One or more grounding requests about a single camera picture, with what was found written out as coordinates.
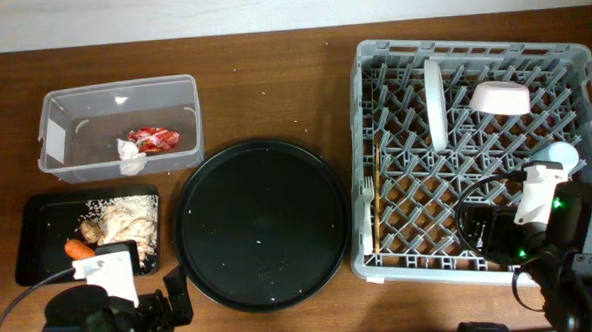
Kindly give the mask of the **white plastic fork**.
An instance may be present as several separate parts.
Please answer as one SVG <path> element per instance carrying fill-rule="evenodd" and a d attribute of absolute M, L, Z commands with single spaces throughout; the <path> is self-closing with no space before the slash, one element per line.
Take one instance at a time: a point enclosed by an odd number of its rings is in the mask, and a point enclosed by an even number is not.
<path fill-rule="evenodd" d="M 374 201 L 374 181 L 372 177 L 366 177 L 362 186 L 361 197 L 364 201 L 363 210 L 363 229 L 361 243 L 363 245 L 363 254 L 371 255 L 374 249 L 372 240 L 372 221 L 371 205 Z"/>

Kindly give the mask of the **rice and peanut leftovers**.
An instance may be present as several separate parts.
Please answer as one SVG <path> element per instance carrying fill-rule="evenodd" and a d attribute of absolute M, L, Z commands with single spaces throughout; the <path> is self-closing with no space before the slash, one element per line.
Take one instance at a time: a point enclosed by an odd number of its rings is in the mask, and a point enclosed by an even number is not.
<path fill-rule="evenodd" d="M 102 238 L 97 246 L 133 240 L 136 244 L 141 271 L 153 267 L 157 256 L 158 196 L 133 195 L 118 198 L 89 200 L 88 212 L 80 216 L 80 223 L 89 220 L 100 226 Z"/>

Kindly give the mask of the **pink bowl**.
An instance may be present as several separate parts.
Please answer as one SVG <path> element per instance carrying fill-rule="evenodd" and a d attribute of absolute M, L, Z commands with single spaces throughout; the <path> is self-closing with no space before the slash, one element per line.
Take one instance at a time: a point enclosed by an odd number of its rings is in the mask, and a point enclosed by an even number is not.
<path fill-rule="evenodd" d="M 487 114 L 506 116 L 531 112 L 529 89 L 515 82 L 489 81 L 480 83 L 471 96 L 469 107 Z"/>

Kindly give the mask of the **grey plate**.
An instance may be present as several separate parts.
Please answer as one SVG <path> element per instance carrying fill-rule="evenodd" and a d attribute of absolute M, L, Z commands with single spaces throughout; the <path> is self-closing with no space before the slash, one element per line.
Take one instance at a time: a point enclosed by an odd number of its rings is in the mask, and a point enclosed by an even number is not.
<path fill-rule="evenodd" d="M 444 82 L 440 66 L 436 61 L 424 62 L 425 106 L 427 108 L 428 129 L 431 144 L 436 152 L 447 148 L 447 119 Z"/>

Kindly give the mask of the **red snack wrapper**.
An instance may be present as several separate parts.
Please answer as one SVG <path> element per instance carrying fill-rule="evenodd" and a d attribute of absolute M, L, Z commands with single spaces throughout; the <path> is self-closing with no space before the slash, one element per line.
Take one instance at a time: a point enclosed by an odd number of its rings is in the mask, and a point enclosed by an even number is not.
<path fill-rule="evenodd" d="M 178 132 L 160 127 L 130 130 L 127 136 L 128 140 L 136 145 L 139 153 L 170 151 L 182 139 Z"/>

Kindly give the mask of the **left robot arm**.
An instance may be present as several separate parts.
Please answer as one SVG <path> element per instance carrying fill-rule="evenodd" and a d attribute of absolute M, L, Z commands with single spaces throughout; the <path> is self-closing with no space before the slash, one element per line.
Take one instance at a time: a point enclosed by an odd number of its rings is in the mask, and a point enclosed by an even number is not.
<path fill-rule="evenodd" d="M 41 332 L 174 332 L 193 319 L 186 272 L 173 269 L 164 284 L 166 294 L 142 295 L 138 304 L 97 285 L 67 289 L 47 304 Z"/>

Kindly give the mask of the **blue cup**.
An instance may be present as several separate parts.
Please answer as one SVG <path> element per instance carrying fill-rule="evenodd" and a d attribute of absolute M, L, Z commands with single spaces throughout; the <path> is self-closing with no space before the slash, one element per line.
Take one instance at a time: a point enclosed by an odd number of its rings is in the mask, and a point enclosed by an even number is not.
<path fill-rule="evenodd" d="M 559 141 L 551 143 L 544 148 L 536 151 L 529 158 L 530 162 L 545 161 L 560 163 L 562 169 L 568 174 L 572 173 L 572 170 L 577 166 L 580 161 L 579 152 L 571 144 Z"/>

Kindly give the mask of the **wooden chopstick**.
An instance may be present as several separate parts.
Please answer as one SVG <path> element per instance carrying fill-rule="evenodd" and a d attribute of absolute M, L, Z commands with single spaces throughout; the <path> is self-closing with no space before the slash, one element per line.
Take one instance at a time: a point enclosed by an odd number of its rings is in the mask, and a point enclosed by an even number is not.
<path fill-rule="evenodd" d="M 374 229 L 374 252 L 376 255 L 380 253 L 381 244 L 380 244 L 380 232 L 381 232 L 381 221 L 380 221 L 380 159 L 381 153 L 379 152 L 379 143 L 376 142 L 374 144 L 374 169 L 373 169 L 373 176 L 374 176 L 374 222 L 375 222 L 375 229 Z"/>

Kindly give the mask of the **white tissue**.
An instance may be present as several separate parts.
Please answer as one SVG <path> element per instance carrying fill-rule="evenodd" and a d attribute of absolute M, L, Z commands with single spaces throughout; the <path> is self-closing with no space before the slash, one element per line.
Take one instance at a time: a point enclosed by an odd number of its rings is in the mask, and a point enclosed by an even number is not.
<path fill-rule="evenodd" d="M 120 174 L 134 176 L 140 173 L 146 164 L 146 153 L 139 151 L 137 145 L 127 140 L 117 140 L 117 153 L 120 163 Z"/>

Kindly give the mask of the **orange carrot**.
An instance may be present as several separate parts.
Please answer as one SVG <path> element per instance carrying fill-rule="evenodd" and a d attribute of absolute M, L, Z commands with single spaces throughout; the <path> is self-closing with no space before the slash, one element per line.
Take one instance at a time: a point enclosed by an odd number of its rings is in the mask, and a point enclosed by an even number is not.
<path fill-rule="evenodd" d="M 80 240 L 68 240 L 64 244 L 64 252 L 75 261 L 96 256 L 95 250 Z"/>

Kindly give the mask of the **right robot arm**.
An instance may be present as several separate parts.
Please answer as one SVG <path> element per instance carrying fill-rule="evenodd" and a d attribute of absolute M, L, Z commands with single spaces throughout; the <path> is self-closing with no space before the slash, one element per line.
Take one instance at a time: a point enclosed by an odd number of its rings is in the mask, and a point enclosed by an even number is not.
<path fill-rule="evenodd" d="M 458 205 L 458 233 L 485 260 L 517 266 L 541 287 L 542 312 L 556 332 L 592 332 L 592 184 L 562 182 L 548 221 L 515 222 L 516 209 Z"/>

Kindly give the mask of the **brown ginger piece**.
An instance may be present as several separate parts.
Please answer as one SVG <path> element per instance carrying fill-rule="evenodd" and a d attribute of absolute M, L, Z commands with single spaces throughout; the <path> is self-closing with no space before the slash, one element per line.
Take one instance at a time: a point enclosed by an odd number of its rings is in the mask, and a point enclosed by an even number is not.
<path fill-rule="evenodd" d="M 103 236 L 101 227 L 92 221 L 83 220 L 79 228 L 87 243 L 97 243 Z"/>

